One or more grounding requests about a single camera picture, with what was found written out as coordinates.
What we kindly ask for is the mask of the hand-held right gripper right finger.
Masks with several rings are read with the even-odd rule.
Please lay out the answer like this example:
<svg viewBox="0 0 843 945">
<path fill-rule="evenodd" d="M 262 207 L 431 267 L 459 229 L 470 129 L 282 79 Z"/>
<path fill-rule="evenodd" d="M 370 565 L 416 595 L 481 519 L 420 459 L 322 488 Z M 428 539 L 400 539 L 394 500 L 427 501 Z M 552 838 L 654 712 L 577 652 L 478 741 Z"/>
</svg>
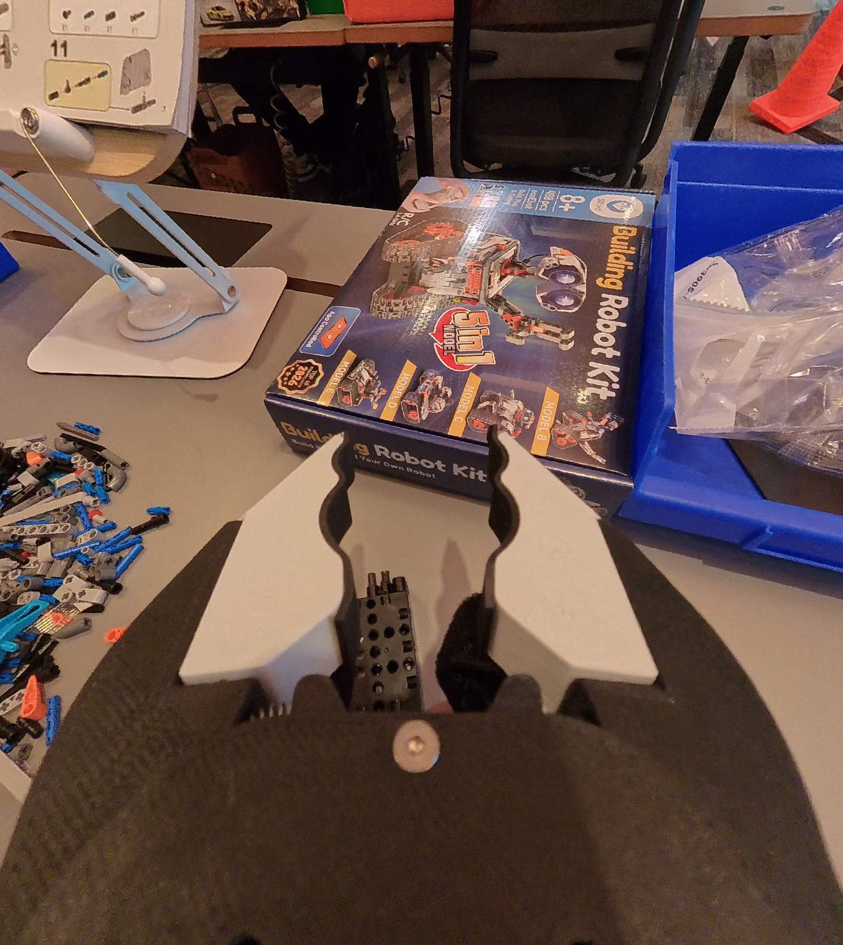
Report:
<svg viewBox="0 0 843 945">
<path fill-rule="evenodd" d="M 486 650 L 528 675 L 544 707 L 575 679 L 651 685 L 658 670 L 605 541 L 600 517 L 510 434 L 490 429 Z"/>
</svg>

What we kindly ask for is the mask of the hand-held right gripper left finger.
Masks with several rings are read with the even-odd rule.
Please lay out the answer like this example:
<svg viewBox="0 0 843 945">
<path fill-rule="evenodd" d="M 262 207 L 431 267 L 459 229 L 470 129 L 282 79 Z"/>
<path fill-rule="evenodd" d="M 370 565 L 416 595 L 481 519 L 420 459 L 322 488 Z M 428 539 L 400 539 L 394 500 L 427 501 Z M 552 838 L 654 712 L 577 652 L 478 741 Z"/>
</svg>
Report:
<svg viewBox="0 0 843 945">
<path fill-rule="evenodd" d="M 344 661 L 355 585 L 341 540 L 351 526 L 349 438 L 316 450 L 245 514 L 179 669 L 184 684 L 255 679 L 288 703 L 297 683 Z"/>
</svg>

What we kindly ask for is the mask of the black perforated block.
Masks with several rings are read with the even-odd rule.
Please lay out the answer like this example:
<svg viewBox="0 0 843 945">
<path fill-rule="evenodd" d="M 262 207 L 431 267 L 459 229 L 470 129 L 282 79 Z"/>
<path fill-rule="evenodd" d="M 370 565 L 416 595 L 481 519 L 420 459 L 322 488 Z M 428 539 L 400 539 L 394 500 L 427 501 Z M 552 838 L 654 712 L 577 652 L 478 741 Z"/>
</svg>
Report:
<svg viewBox="0 0 843 945">
<path fill-rule="evenodd" d="M 346 662 L 333 682 L 352 712 L 421 712 L 415 627 L 404 577 L 368 573 L 357 623 L 345 629 Z"/>
</svg>

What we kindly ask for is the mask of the pile of toy building pieces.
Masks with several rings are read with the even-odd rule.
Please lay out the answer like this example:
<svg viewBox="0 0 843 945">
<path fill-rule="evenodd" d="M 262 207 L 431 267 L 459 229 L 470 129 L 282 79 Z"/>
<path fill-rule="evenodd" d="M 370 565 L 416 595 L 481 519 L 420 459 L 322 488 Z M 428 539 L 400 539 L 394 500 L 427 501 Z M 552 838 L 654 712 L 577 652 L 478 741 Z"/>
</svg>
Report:
<svg viewBox="0 0 843 945">
<path fill-rule="evenodd" d="M 112 496 L 129 463 L 83 422 L 59 422 L 45 435 L 0 441 L 0 620 L 43 600 L 49 608 L 13 644 L 0 665 L 0 783 L 11 794 L 29 782 L 30 759 L 61 725 L 61 698 L 49 685 L 61 673 L 59 645 L 88 632 L 93 617 L 123 590 L 144 552 L 144 535 L 169 524 L 167 505 L 121 526 Z"/>
</svg>

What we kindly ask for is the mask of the blue toy kit box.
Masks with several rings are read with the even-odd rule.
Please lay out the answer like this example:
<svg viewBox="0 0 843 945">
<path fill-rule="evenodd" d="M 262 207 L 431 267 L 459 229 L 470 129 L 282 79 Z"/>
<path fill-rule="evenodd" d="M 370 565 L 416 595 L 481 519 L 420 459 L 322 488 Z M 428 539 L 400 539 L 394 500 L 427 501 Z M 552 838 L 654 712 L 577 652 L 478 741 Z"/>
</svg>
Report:
<svg viewBox="0 0 843 945">
<path fill-rule="evenodd" d="M 656 197 L 422 179 L 275 381 L 288 446 L 488 500 L 507 433 L 600 514 L 633 489 Z"/>
</svg>

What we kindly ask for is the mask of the wooden book stand, white base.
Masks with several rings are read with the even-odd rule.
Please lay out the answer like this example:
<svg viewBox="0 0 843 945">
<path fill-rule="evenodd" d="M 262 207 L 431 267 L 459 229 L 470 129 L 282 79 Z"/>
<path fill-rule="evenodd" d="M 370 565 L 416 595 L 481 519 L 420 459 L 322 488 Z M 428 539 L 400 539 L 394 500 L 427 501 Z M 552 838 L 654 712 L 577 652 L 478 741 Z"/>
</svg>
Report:
<svg viewBox="0 0 843 945">
<path fill-rule="evenodd" d="M 135 185 L 178 140 L 29 107 L 0 112 L 0 199 L 103 272 L 31 351 L 33 372 L 216 379 L 250 359 L 287 278 L 273 267 L 226 270 Z M 143 269 L 2 171 L 43 164 L 56 180 L 93 179 L 184 267 Z"/>
</svg>

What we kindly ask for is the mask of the clear plastic bag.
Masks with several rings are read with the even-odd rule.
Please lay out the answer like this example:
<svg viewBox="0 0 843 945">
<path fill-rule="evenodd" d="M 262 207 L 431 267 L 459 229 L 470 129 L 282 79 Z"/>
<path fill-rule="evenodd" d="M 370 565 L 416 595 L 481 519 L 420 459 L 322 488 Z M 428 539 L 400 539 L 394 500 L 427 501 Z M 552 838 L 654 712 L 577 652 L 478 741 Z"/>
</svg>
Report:
<svg viewBox="0 0 843 945">
<path fill-rule="evenodd" d="M 843 478 L 843 205 L 675 273 L 676 431 Z"/>
</svg>

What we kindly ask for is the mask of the office chair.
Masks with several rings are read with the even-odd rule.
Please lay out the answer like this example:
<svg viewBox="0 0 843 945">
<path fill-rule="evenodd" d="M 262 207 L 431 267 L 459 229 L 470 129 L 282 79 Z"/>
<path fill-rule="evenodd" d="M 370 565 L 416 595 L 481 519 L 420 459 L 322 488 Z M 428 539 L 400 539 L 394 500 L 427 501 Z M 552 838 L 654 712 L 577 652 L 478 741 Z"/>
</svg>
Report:
<svg viewBox="0 0 843 945">
<path fill-rule="evenodd" d="M 637 188 L 703 1 L 456 1 L 454 176 Z"/>
</svg>

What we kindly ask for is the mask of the long wooden office desk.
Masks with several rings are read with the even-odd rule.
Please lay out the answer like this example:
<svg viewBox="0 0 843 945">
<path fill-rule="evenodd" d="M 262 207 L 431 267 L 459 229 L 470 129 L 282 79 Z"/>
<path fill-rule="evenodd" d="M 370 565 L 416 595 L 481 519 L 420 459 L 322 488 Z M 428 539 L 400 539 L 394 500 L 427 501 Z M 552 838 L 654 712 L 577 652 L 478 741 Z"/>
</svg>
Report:
<svg viewBox="0 0 843 945">
<path fill-rule="evenodd" d="M 696 24 L 695 36 L 728 39 L 724 64 L 719 68 L 698 125 L 710 132 L 732 86 L 733 78 L 752 37 L 796 36 L 812 21 L 811 1 L 708 1 Z M 424 47 L 452 39 L 452 21 L 397 21 L 353 23 L 344 13 L 318 14 L 273 28 L 246 30 L 201 29 L 200 48 L 315 48 L 343 44 L 405 45 L 411 72 L 415 164 L 419 176 L 436 169 L 432 132 L 432 103 Z"/>
</svg>

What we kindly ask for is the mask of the instruction manual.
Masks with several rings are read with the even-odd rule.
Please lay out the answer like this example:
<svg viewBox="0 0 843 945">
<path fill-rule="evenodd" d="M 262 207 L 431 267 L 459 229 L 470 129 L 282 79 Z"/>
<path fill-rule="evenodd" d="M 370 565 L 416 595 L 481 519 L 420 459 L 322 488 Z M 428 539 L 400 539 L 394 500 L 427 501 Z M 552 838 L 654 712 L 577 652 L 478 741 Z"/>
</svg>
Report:
<svg viewBox="0 0 843 945">
<path fill-rule="evenodd" d="M 187 133 L 194 1 L 0 1 L 0 112 Z"/>
</svg>

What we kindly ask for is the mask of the orange traffic cone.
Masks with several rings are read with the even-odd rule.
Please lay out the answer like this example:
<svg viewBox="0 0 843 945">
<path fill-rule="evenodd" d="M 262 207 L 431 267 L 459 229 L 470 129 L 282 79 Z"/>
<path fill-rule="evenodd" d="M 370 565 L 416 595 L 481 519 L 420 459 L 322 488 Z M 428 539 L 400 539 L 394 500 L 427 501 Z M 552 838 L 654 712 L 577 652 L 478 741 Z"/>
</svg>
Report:
<svg viewBox="0 0 843 945">
<path fill-rule="evenodd" d="M 782 83 L 753 100 L 749 111 L 786 134 L 823 119 L 839 108 L 829 90 L 842 64 L 843 1 L 839 1 Z"/>
</svg>

